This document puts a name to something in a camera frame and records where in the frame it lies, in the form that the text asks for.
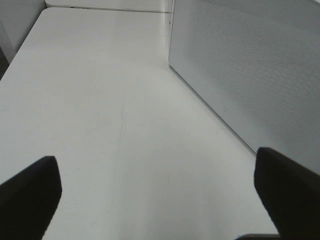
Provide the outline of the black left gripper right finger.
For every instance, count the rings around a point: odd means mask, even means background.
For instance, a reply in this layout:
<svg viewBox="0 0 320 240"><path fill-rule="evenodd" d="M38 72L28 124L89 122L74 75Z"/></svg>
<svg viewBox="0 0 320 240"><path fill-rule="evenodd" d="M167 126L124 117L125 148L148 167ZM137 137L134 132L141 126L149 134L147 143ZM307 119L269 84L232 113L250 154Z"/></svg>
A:
<svg viewBox="0 0 320 240"><path fill-rule="evenodd" d="M256 154L254 187L283 240L320 238L320 176L269 147Z"/></svg>

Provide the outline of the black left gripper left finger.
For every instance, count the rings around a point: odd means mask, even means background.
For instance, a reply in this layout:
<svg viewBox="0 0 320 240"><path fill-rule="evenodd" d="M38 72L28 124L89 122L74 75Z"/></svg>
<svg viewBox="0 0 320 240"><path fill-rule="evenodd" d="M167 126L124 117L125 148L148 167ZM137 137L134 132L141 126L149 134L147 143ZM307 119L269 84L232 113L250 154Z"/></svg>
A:
<svg viewBox="0 0 320 240"><path fill-rule="evenodd" d="M58 208L57 160L44 156L0 185L0 238L41 240Z"/></svg>

